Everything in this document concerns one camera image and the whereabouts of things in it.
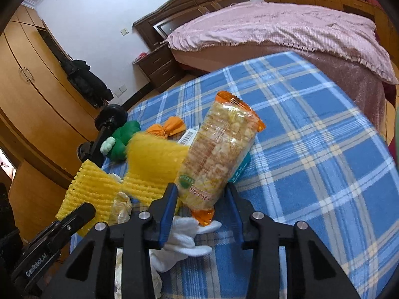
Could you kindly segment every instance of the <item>black device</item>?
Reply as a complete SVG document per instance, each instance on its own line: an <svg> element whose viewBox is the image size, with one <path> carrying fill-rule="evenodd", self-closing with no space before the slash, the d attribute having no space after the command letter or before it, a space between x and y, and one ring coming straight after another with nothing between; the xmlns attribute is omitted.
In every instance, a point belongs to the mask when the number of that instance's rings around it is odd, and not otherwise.
<svg viewBox="0 0 399 299"><path fill-rule="evenodd" d="M177 194L176 185L169 183L164 196L153 201L148 211L133 213L128 222L120 225L97 223L41 293L36 282L71 235L95 215L92 205L81 205L27 247L11 275L12 282L20 295L41 294L42 299L111 299L116 250L122 247L122 298L154 299L148 250L161 249L167 241ZM279 246L284 246L287 254L288 299L360 298L306 222L298 221L294 226L274 222L242 199L233 183L226 185L223 199L231 213L237 243L244 250L253 249L247 299L279 298ZM37 264L43 257L43 263ZM396 269L378 299L395 298L398 274Z"/></svg>
<svg viewBox="0 0 399 299"><path fill-rule="evenodd" d="M113 132L122 127L127 122L127 112L118 104L109 104L105 106L94 120L94 124L99 131L97 138L93 142L85 142L77 148L77 155L81 162L91 160L95 165L101 168L105 155L100 152L103 142L111 137Z"/></svg>

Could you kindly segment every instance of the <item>yellow foam fruit sleeve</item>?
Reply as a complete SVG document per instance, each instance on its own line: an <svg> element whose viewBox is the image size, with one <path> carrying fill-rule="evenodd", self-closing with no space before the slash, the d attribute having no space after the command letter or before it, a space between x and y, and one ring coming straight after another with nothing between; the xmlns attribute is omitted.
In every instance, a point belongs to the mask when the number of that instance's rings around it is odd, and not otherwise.
<svg viewBox="0 0 399 299"><path fill-rule="evenodd" d="M78 231L79 235L84 236L96 223L108 222L112 203L121 187L110 175L87 160L69 186L55 217L60 221L82 203L91 203L96 209L96 216Z"/></svg>
<svg viewBox="0 0 399 299"><path fill-rule="evenodd" d="M145 132L135 133L126 148L128 170L123 191L145 206L160 199L168 183L176 179L188 148Z"/></svg>

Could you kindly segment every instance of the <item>wall outlet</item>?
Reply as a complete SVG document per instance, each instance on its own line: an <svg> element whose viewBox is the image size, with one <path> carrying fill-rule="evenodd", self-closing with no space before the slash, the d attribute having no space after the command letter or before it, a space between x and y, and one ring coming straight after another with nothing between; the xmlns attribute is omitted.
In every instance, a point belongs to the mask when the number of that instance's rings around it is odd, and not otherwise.
<svg viewBox="0 0 399 299"><path fill-rule="evenodd" d="M126 92L127 91L127 87L126 87L126 85L122 85L120 88L119 88L119 90L123 93L123 92Z"/></svg>
<svg viewBox="0 0 399 299"><path fill-rule="evenodd" d="M120 97L120 96L122 95L122 92L121 92L119 89L116 89L116 90L114 91L114 95L115 95L116 97Z"/></svg>

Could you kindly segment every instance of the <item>teal package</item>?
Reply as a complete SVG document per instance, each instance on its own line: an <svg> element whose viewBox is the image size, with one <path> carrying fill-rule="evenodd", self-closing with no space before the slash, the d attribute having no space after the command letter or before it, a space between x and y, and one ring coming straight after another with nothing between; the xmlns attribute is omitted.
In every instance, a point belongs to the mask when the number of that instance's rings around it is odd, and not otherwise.
<svg viewBox="0 0 399 299"><path fill-rule="evenodd" d="M251 161L251 155L249 152L244 157L244 160L241 162L240 166L234 173L233 177L229 180L229 182L236 183L236 181L240 178L242 173L244 172L245 168L248 166L249 162Z"/></svg>

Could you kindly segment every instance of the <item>barcode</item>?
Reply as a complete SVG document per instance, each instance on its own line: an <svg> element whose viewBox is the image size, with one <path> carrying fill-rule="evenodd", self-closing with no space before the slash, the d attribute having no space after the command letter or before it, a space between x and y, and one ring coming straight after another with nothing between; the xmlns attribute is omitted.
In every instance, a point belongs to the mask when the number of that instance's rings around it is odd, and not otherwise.
<svg viewBox="0 0 399 299"><path fill-rule="evenodd" d="M191 130L188 130L188 131L184 134L184 136L182 137L182 139L179 140L179 144L186 145L186 144L190 141L191 137L193 137L193 135L194 135L194 132L191 131Z"/></svg>

